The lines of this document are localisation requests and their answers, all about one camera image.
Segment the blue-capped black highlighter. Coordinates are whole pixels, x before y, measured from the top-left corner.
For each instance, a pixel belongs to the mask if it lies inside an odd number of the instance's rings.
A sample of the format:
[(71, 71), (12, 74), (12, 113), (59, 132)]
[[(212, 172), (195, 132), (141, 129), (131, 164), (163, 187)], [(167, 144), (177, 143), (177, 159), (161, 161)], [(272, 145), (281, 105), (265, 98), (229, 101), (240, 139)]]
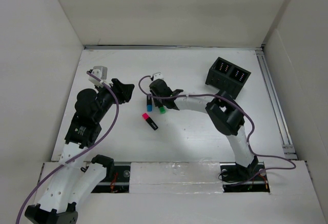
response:
[(152, 98), (150, 96), (146, 96), (146, 108), (147, 112), (152, 112), (153, 110)]

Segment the green-capped black highlighter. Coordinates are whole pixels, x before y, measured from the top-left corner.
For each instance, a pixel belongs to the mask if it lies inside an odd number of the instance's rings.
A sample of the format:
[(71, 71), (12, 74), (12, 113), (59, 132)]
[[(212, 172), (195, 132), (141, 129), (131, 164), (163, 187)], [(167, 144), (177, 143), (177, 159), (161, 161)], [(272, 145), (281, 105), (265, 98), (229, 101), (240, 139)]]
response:
[(164, 106), (163, 106), (162, 103), (158, 103), (157, 104), (157, 107), (158, 107), (158, 109), (160, 111), (160, 114), (165, 114), (166, 110), (165, 110), (165, 108), (164, 108)]

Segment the pink-capped black highlighter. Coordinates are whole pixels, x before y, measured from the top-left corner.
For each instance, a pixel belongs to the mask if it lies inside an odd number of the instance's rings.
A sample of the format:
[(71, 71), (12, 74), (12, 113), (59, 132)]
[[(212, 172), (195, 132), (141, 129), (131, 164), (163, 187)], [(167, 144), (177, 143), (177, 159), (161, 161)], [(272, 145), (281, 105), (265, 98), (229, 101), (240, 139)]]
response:
[(142, 115), (142, 117), (154, 131), (156, 131), (158, 129), (157, 124), (153, 121), (153, 119), (147, 113), (144, 113)]

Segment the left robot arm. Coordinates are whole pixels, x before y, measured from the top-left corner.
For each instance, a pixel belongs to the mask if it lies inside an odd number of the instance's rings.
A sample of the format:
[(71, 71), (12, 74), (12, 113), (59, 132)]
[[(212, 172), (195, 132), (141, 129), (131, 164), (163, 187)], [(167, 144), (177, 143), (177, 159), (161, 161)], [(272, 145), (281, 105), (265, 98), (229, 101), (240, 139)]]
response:
[(85, 167), (85, 158), (104, 138), (100, 121), (112, 105), (130, 101), (133, 84), (112, 79), (106, 84), (94, 80), (94, 89), (83, 89), (77, 95), (75, 114), (65, 137), (59, 167), (48, 175), (50, 182), (40, 200), (27, 206), (25, 217), (32, 223), (76, 223), (78, 210), (98, 183), (114, 176), (114, 160), (96, 155)]

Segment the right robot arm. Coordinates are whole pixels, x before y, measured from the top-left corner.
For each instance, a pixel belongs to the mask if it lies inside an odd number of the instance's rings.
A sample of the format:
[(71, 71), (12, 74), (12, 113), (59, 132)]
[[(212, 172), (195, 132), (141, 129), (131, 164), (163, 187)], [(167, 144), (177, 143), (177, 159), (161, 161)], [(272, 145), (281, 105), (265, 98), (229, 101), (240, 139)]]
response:
[(217, 94), (194, 94), (182, 89), (173, 91), (161, 78), (152, 80), (149, 88), (155, 99), (168, 109), (197, 111), (209, 116), (234, 152), (235, 181), (248, 180), (255, 175), (258, 158), (248, 146), (242, 109), (230, 94), (221, 90)]

